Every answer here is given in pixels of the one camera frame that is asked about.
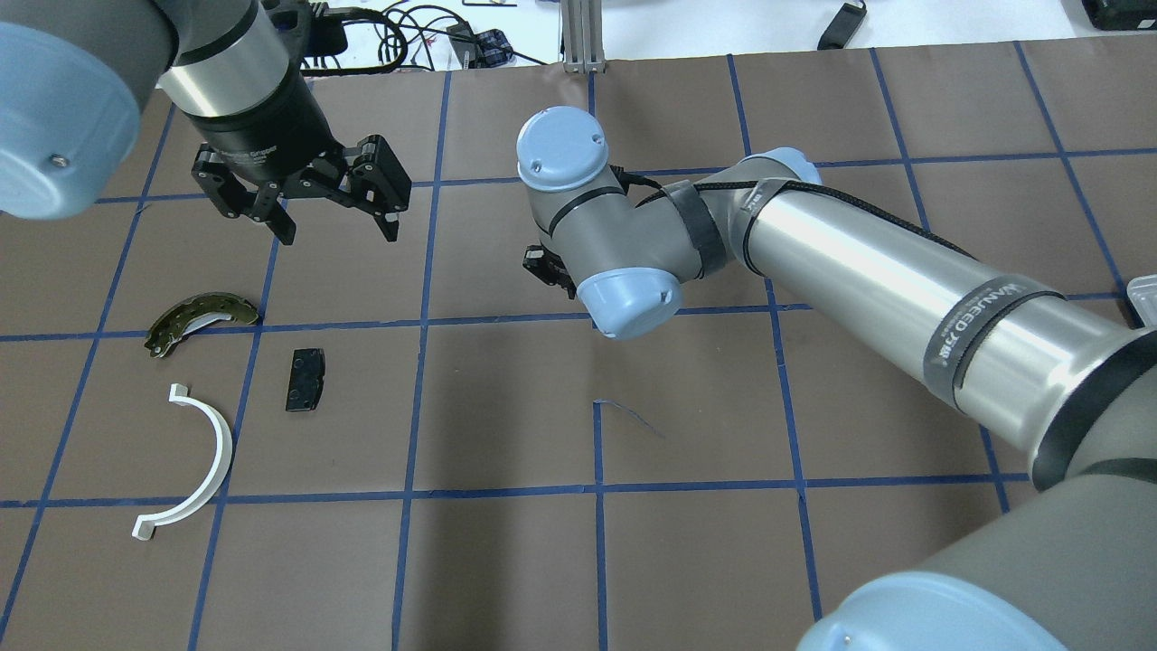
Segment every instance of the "black strap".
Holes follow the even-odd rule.
[[[1040,439],[1030,473],[1037,490],[1064,480],[1073,456],[1097,420],[1125,390],[1154,368],[1157,368],[1157,331],[1133,340],[1085,377]]]
[[[956,390],[964,385],[977,348],[1014,309],[1039,296],[1064,295],[1024,275],[997,275],[965,294],[941,320],[924,349],[924,386],[959,409]]]
[[[1157,459],[1106,459],[1081,471],[1081,475],[1112,475],[1157,484]]]
[[[663,193],[671,199],[675,209],[683,219],[683,225],[691,236],[691,245],[699,251],[699,274],[703,278],[715,273],[727,265],[727,247],[723,245],[723,237],[720,229],[712,219],[712,210],[707,208],[699,191],[690,180],[679,180],[663,187]]]
[[[626,194],[626,192],[622,191],[622,187],[616,187],[613,185],[604,185],[603,187],[596,187],[594,190],[578,194],[577,197],[567,201],[567,205],[560,207],[559,212],[554,213],[554,219],[551,220],[551,225],[546,229],[546,234],[553,237],[554,229],[559,227],[559,222],[562,221],[563,216],[570,214],[576,207],[585,204],[587,201],[596,197],[602,197],[604,194]]]
[[[193,64],[204,61],[205,59],[215,57],[221,52],[224,52],[226,50],[231,47],[233,44],[236,43],[242,36],[244,36],[245,32],[249,31],[249,28],[253,27],[253,23],[257,22],[257,12],[258,12],[257,0],[250,0],[249,7],[245,9],[245,13],[242,14],[241,20],[237,21],[237,24],[230,27],[228,31],[226,31],[221,36],[218,36],[209,43],[206,43],[199,47],[194,47],[185,52],[180,52],[179,54],[177,54],[177,61],[174,65],[191,66]]]
[[[759,221],[759,213],[764,209],[764,206],[775,198],[788,183],[790,180],[787,178],[764,178],[757,180],[751,188],[751,193],[747,194],[743,205],[739,206],[740,219],[742,215],[747,215],[747,227],[743,229],[743,264],[757,275],[767,276],[767,274],[756,266],[756,261],[751,259],[751,231],[756,228],[756,222]]]

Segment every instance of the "electrical cable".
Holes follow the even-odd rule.
[[[337,56],[314,57],[311,64],[305,60],[302,61],[302,74],[305,76],[345,76],[354,74],[389,73],[399,68],[434,71],[436,66],[434,65],[434,56],[430,52],[428,36],[430,34],[442,35],[452,42],[470,43],[479,49],[482,49],[482,43],[478,38],[478,35],[470,29],[470,23],[466,22],[466,20],[458,13],[437,5],[414,5],[406,6],[405,8],[399,7],[408,1],[410,0],[398,0],[381,12],[360,7],[347,7],[338,10],[340,12],[342,28],[355,24],[374,25],[375,35],[378,37],[377,60],[379,65],[347,68],[341,65],[341,61],[337,58]],[[421,24],[414,16],[414,13],[428,10],[442,12],[443,15],[430,20],[426,24]],[[450,34],[445,30],[432,27],[439,21],[451,19],[463,25],[466,25],[469,30],[467,34]],[[403,31],[404,29],[414,30],[414,36],[407,38]],[[407,61],[406,57],[410,54],[410,46],[419,40],[421,40],[421,47],[419,47],[418,51],[414,52],[414,56]],[[427,65],[425,66],[417,62],[418,54],[422,51],[426,53]],[[533,64],[548,65],[546,61],[523,54],[514,47],[500,46],[499,51],[525,59]],[[336,65],[334,68],[330,68],[326,58],[333,59]]]

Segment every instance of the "white curved plastic part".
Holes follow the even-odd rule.
[[[224,416],[221,416],[220,412],[199,400],[189,398],[189,387],[184,385],[169,387],[169,402],[183,407],[196,407],[208,416],[209,422],[213,423],[213,434],[216,435],[216,454],[213,456],[209,474],[189,498],[168,511],[137,517],[137,526],[133,527],[133,538],[137,540],[149,540],[156,527],[184,520],[205,506],[216,489],[221,488],[221,482],[229,473],[229,464],[233,463],[233,432],[229,431],[229,424],[224,422]]]

